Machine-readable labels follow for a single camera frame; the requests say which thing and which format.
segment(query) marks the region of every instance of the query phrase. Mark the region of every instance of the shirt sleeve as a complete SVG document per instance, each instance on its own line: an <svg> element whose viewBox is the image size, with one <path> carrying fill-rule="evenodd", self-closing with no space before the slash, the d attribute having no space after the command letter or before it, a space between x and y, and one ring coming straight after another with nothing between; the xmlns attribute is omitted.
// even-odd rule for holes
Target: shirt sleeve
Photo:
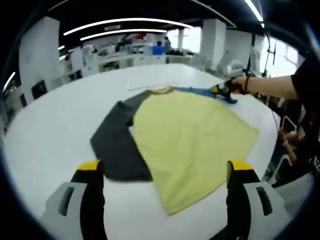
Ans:
<svg viewBox="0 0 320 240"><path fill-rule="evenodd" d="M318 111L320 109L317 97L320 90L320 62L315 57L305 60L291 79L305 109Z"/></svg>

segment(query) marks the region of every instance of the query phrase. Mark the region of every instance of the table surface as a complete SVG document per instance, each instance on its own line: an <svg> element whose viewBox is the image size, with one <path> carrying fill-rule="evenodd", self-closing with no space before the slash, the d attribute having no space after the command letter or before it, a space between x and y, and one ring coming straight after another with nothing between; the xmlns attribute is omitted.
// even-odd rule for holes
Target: table surface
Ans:
<svg viewBox="0 0 320 240"><path fill-rule="evenodd" d="M173 86L197 88L221 82L182 64L137 66L74 81L21 110L4 141L6 163L22 202L36 218L43 214L48 197L70 181L80 164L96 159L89 140L112 106L145 90L127 90L127 84L151 86L150 82L163 84L163 79L174 82ZM235 98L237 104L222 103L259 129L246 161L262 178L277 139L272 111L250 95ZM208 240L227 224L225 184L172 216L167 216L153 182L105 179L104 197L109 240Z"/></svg>

